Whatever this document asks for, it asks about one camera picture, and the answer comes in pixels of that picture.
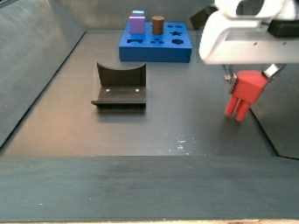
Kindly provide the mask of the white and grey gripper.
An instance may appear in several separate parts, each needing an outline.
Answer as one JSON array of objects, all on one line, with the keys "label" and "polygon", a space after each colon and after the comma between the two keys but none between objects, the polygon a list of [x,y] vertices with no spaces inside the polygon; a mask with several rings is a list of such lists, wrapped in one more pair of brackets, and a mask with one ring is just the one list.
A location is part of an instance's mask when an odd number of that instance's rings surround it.
[{"label": "white and grey gripper", "polygon": [[241,0],[214,0],[200,37],[198,55],[205,64],[222,64],[232,93],[237,81],[234,64],[272,64],[262,75],[270,81],[288,63],[299,63],[299,37],[277,38],[266,31],[274,19],[299,18],[294,0],[264,0],[256,15],[238,15]]}]

